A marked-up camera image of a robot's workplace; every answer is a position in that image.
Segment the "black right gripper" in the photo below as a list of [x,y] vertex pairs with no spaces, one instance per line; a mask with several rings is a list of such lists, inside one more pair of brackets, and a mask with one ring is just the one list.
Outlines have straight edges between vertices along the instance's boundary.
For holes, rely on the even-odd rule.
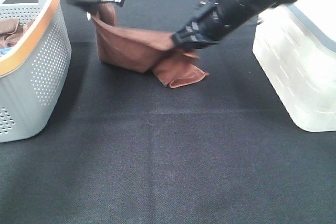
[[176,48],[185,51],[216,45],[239,27],[238,16],[238,1],[213,1],[194,16],[180,33],[174,33],[171,39]]

